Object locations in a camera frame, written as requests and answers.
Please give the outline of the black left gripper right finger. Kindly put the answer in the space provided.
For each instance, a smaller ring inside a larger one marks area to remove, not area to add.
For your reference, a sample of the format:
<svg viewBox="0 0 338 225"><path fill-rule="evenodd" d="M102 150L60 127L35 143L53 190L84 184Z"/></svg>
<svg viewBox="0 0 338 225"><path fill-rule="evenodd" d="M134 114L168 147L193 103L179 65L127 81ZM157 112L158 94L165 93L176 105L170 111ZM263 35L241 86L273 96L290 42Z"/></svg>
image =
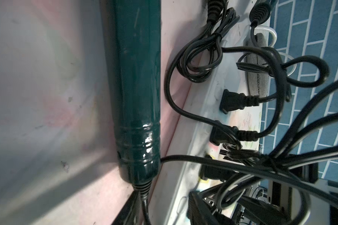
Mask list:
<svg viewBox="0 0 338 225"><path fill-rule="evenodd" d="M218 212L212 214L199 192L189 193L187 217L191 225L235 225L231 219Z"/></svg>

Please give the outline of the dark green boxy hair dryer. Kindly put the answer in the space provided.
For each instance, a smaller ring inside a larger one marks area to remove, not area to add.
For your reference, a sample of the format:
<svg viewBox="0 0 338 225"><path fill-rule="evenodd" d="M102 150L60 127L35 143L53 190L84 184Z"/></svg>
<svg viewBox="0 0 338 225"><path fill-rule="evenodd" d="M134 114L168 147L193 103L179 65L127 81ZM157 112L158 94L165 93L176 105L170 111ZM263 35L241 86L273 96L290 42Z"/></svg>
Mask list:
<svg viewBox="0 0 338 225"><path fill-rule="evenodd" d="M147 199L160 169L161 3L101 1L100 11L119 171Z"/></svg>

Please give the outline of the white multicolour power strip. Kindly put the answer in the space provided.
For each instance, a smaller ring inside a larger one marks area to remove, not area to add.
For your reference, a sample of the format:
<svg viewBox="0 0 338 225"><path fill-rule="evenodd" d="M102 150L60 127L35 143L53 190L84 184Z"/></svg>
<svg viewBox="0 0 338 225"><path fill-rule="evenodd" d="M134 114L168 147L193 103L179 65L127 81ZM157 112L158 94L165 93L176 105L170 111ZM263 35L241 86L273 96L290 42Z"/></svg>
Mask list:
<svg viewBox="0 0 338 225"><path fill-rule="evenodd" d="M247 93L244 71L238 70L237 61L241 53L224 53L221 64L203 83L191 86L183 109L222 124L236 126L240 130L259 131L261 128L262 106L247 107L228 114L220 111L223 91ZM210 155L218 159L220 147L209 141L212 126L179 118L168 155ZM188 194L192 190L204 190L211 181L199 177L201 165L188 162L164 163L158 175L149 203L149 216L153 225L188 225L186 216Z"/></svg>

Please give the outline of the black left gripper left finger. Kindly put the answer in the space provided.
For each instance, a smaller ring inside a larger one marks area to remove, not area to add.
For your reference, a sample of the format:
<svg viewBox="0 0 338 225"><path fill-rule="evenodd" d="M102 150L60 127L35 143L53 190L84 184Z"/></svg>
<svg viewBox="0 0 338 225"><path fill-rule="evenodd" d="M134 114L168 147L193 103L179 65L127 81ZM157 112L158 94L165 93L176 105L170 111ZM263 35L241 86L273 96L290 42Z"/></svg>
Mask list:
<svg viewBox="0 0 338 225"><path fill-rule="evenodd" d="M112 225L136 225L139 221L140 209L140 193L133 191Z"/></svg>

